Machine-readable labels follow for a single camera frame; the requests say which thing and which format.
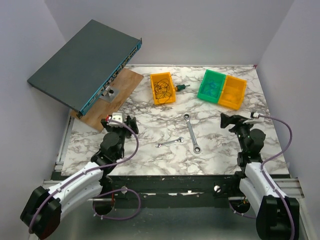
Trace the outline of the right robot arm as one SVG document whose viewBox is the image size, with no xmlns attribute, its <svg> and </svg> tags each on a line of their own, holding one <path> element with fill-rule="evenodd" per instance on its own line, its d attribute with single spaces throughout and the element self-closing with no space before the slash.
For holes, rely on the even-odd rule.
<svg viewBox="0 0 320 240">
<path fill-rule="evenodd" d="M 235 173 L 236 180 L 230 183 L 230 191 L 244 194 L 255 213 L 256 231 L 262 240 L 297 240 L 300 236 L 300 205 L 289 197 L 272 179 L 265 168 L 261 150 L 266 134 L 254 124 L 262 115 L 252 112 L 249 117 L 241 115 L 220 115 L 220 127 L 233 127 L 241 151 L 237 164 L 241 168 Z"/>
</svg>

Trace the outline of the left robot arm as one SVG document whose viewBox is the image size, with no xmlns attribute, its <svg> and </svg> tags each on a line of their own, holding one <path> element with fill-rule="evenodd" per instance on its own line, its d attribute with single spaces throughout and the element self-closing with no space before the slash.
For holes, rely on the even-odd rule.
<svg viewBox="0 0 320 240">
<path fill-rule="evenodd" d="M 100 122 L 107 133 L 90 161 L 65 180 L 49 188 L 34 189 L 22 210 L 20 220 L 40 240 L 49 237 L 63 217 L 88 199 L 107 197 L 111 191 L 111 185 L 105 181 L 107 175 L 133 158 L 124 157 L 124 145 L 127 138 L 138 137 L 136 118 L 116 112 Z"/>
</svg>

